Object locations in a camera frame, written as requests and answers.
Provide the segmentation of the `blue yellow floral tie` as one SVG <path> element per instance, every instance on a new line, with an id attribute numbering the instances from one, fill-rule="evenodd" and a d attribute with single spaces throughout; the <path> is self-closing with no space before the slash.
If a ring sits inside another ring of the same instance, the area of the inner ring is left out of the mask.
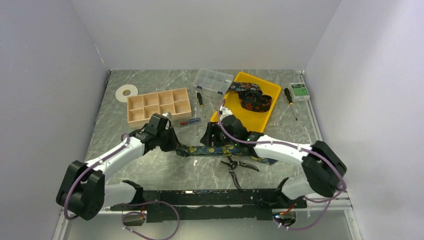
<path id="1" fill-rule="evenodd" d="M 255 153 L 248 150 L 240 151 L 235 145 L 225 146 L 187 146 L 181 145 L 175 149 L 177 155 L 182 157 L 188 156 L 226 156 L 226 157 L 249 157 L 257 162 L 273 165 L 277 162 L 275 159 L 259 157 Z"/>

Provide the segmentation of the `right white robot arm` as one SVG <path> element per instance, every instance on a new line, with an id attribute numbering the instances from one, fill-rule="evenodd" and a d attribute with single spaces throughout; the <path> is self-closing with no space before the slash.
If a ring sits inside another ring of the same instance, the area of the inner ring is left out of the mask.
<path id="1" fill-rule="evenodd" d="M 209 122 L 200 142 L 208 147 L 233 145 L 244 156 L 300 168 L 301 175 L 282 180 L 277 187 L 275 200 L 282 208 L 308 194 L 333 198 L 338 191 L 347 188 L 343 179 L 346 165 L 320 140 L 313 144 L 278 140 L 262 132 L 249 131 L 234 115 L 228 115 L 219 122 Z"/>

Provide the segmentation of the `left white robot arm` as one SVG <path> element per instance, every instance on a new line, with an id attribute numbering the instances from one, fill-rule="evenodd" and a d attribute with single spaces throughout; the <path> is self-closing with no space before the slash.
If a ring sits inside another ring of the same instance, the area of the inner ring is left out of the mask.
<path id="1" fill-rule="evenodd" d="M 145 202 L 140 185 L 129 180 L 106 185 L 106 181 L 130 162 L 164 144 L 162 135 L 173 130 L 171 118 L 170 112 L 155 113 L 143 128 L 124 133 L 121 142 L 101 156 L 87 162 L 72 162 L 56 196 L 64 217 L 90 220 L 101 209 L 115 205 L 139 209 Z"/>

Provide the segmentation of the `red blue screwdriver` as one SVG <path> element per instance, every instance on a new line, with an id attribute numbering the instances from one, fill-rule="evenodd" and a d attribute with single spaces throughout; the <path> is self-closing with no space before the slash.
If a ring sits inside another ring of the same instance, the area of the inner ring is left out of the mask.
<path id="1" fill-rule="evenodd" d="M 196 117 L 196 118 L 191 118 L 191 119 L 187 119 L 187 120 L 183 120 L 183 121 L 173 122 L 172 126 L 173 127 L 182 127 L 182 126 L 197 124 L 197 123 L 200 123 L 200 122 L 201 122 L 201 119 L 199 117 Z"/>

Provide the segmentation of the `wooden compartment box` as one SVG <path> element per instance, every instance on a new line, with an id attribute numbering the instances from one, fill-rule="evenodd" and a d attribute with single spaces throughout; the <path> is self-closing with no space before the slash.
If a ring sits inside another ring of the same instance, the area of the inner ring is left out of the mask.
<path id="1" fill-rule="evenodd" d="M 134 95 L 127 98 L 127 123 L 139 128 L 149 122 L 153 114 L 171 114 L 171 120 L 192 117 L 187 88 L 171 89 Z"/>

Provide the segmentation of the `black yellow screwdriver left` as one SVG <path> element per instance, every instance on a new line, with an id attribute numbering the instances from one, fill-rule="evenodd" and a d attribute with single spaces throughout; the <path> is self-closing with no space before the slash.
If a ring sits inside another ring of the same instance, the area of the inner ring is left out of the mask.
<path id="1" fill-rule="evenodd" d="M 197 93 L 196 93 L 196 98 L 197 98 L 197 100 L 198 100 L 198 103 L 199 103 L 199 105 L 200 105 L 200 107 L 201 107 L 202 111 L 203 111 L 204 118 L 206 118 L 206 113 L 205 113 L 205 110 L 204 110 L 204 104 L 203 104 L 203 98 L 202 98 L 202 95 L 201 95 L 201 93 L 200 93 L 200 92 L 197 92 Z"/>

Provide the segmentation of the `black yellow screwdriver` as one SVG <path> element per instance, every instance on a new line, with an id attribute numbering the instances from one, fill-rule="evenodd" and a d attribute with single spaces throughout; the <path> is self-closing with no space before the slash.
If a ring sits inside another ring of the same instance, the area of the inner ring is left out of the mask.
<path id="1" fill-rule="evenodd" d="M 298 120 L 297 112 L 295 110 L 295 106 L 294 106 L 294 102 L 293 102 L 293 99 L 292 99 L 292 96 L 291 96 L 291 92 L 290 92 L 290 90 L 287 87 L 284 88 L 284 95 L 285 95 L 285 97 L 286 97 L 289 105 L 291 106 L 291 109 L 293 111 L 294 118 L 297 121 Z"/>
<path id="2" fill-rule="evenodd" d="M 206 113 L 205 113 L 205 110 L 204 110 L 204 104 L 203 104 L 203 98 L 202 98 L 202 95 L 201 95 L 201 93 L 200 93 L 200 92 L 197 92 L 197 93 L 196 93 L 196 98 L 197 98 L 197 100 L 198 100 L 198 103 L 199 103 L 199 105 L 200 105 L 200 107 L 201 107 L 202 111 L 203 111 L 204 118 L 206 118 Z"/>

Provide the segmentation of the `yellow plastic tray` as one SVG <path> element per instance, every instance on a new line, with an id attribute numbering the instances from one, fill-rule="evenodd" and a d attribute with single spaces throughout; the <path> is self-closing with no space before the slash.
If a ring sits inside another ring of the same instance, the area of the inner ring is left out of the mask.
<path id="1" fill-rule="evenodd" d="M 232 111 L 248 131 L 265 130 L 282 87 L 257 76 L 239 72 L 233 81 L 225 80 L 217 91 L 225 99 L 224 106 Z"/>

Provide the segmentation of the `dark orange floral tie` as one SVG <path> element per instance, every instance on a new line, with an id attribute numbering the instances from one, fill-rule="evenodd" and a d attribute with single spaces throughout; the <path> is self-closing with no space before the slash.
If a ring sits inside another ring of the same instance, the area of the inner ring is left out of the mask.
<path id="1" fill-rule="evenodd" d="M 263 94 L 260 86 L 251 82 L 233 81 L 226 93 L 230 92 L 237 93 L 241 107 L 252 112 L 268 112 L 273 102 L 270 95 Z"/>

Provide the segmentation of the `clear plastic organizer box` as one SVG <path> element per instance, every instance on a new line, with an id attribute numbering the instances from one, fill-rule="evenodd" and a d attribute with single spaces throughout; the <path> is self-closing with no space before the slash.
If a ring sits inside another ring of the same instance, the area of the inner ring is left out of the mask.
<path id="1" fill-rule="evenodd" d="M 197 89 L 205 89 L 223 95 L 229 89 L 234 78 L 231 74 L 200 68 L 194 78 L 193 85 Z"/>

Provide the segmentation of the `black yellow screwdriver right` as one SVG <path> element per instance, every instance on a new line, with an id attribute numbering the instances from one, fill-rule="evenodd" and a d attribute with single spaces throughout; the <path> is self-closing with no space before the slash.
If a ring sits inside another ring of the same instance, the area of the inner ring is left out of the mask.
<path id="1" fill-rule="evenodd" d="M 289 105 L 291 106 L 291 109 L 293 111 L 294 118 L 297 121 L 298 120 L 297 112 L 295 110 L 295 106 L 294 106 L 294 102 L 293 102 L 293 99 L 292 99 L 292 96 L 291 96 L 291 92 L 290 92 L 290 90 L 287 87 L 284 88 L 284 95 L 285 95 L 285 97 L 286 97 Z"/>

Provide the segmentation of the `white green electronic box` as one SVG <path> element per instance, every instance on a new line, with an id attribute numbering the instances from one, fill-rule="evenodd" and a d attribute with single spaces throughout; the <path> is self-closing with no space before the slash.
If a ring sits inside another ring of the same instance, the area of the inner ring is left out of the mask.
<path id="1" fill-rule="evenodd" d="M 306 88 L 306 85 L 302 82 L 290 83 L 288 89 L 294 103 L 307 102 L 310 99 L 309 91 Z"/>

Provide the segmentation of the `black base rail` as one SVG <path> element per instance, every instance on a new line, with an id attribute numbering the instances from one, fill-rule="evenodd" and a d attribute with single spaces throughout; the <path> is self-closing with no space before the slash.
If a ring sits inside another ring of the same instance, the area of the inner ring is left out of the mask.
<path id="1" fill-rule="evenodd" d="M 268 220 L 275 210 L 305 209 L 299 197 L 284 200 L 272 188 L 207 189 L 207 190 L 144 190 L 136 193 L 132 204 L 163 201 L 173 205 L 181 220 L 244 219 Z"/>

